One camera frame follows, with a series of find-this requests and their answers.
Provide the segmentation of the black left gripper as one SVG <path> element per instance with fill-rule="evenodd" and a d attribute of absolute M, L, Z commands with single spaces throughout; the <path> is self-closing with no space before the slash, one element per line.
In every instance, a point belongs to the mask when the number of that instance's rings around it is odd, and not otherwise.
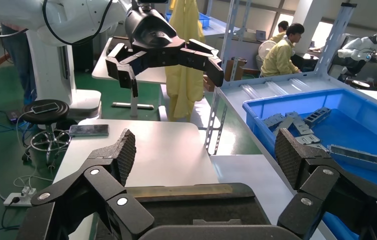
<path fill-rule="evenodd" d="M 139 96 L 136 76 L 148 67 L 181 65 L 205 72 L 216 87 L 224 81 L 219 51 L 195 39 L 188 42 L 155 9 L 130 9 L 125 20 L 130 47 L 117 43 L 106 56 L 109 77 L 119 81 L 121 88 Z"/>

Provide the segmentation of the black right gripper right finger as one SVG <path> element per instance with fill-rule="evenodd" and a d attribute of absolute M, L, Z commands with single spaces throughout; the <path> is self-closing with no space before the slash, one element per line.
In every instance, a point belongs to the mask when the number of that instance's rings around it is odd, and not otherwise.
<path fill-rule="evenodd" d="M 296 191 L 279 227 L 308 240 L 330 213 L 361 240 L 377 240 L 377 184 L 344 170 L 324 150 L 299 143 L 285 128 L 277 133 L 274 152 Z"/>

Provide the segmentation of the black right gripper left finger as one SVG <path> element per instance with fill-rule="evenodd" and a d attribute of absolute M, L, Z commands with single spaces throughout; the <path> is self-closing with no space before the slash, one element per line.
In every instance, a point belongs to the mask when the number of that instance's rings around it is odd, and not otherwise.
<path fill-rule="evenodd" d="M 116 240 L 139 239 L 155 219 L 125 188 L 136 152 L 129 129 L 116 143 L 93 150 L 78 170 L 31 198 L 17 239 L 67 240 L 92 214 Z"/>

